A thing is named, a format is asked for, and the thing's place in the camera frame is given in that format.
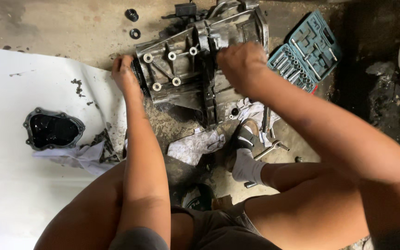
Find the cloth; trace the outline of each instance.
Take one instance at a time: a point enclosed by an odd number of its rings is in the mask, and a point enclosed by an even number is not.
[[[171,213],[187,213],[194,220],[189,250],[281,250],[255,228],[245,213],[245,202],[226,210],[205,212],[173,206]]]
[[[168,156],[196,166],[203,154],[221,149],[225,142],[225,135],[219,134],[217,130],[199,133],[196,131],[196,134],[171,142]]]
[[[136,227],[115,236],[109,250],[169,250],[169,248],[154,230]]]
[[[240,99],[237,102],[237,107],[240,109],[240,113],[238,119],[240,122],[244,121],[247,118],[251,118],[257,122],[257,126],[260,129],[259,139],[260,142],[264,144],[265,147],[271,147],[272,143],[266,138],[266,133],[261,132],[262,128],[262,120],[263,120],[263,109],[264,105],[260,102],[249,102],[249,98]],[[272,130],[272,125],[275,121],[280,120],[280,116],[275,112],[271,111],[270,120],[269,120],[269,128]]]
[[[94,146],[84,146],[82,149],[53,149],[37,151],[33,157],[48,159],[58,164],[67,165],[74,168],[84,168],[87,172],[100,176],[115,164],[100,163],[100,156],[103,153],[104,141]]]
[[[254,160],[253,153],[249,149],[238,149],[237,158],[232,168],[232,178],[235,181],[252,181],[264,185],[260,173],[266,162]]]

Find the socket set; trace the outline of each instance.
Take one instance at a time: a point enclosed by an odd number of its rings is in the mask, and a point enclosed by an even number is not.
[[[278,75],[303,90],[310,92],[316,84],[308,76],[305,64],[288,44],[282,45],[268,60],[268,67],[275,70]]]
[[[286,38],[268,60],[268,67],[291,84],[314,93],[321,82],[338,65],[342,50],[322,14],[315,11]]]

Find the black grease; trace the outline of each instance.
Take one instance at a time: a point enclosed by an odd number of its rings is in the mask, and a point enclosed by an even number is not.
[[[30,127],[37,148],[49,144],[65,146],[78,136],[78,127],[66,118],[37,114],[30,119]]]

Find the black rubber ring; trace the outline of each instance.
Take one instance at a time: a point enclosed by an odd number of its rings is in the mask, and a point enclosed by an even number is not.
[[[141,37],[141,32],[139,29],[137,28],[133,28],[131,29],[131,31],[129,32],[129,35],[131,36],[131,38],[133,39],[138,39]]]

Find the hand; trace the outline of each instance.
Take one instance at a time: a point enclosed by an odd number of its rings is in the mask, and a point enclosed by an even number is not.
[[[125,98],[139,96],[143,100],[140,84],[131,69],[132,60],[134,58],[128,55],[117,57],[112,67],[112,78],[114,78],[115,83],[121,92],[123,92]]]
[[[223,48],[217,54],[217,63],[230,84],[242,95],[259,100],[264,92],[260,73],[269,70],[263,46],[248,42]]]

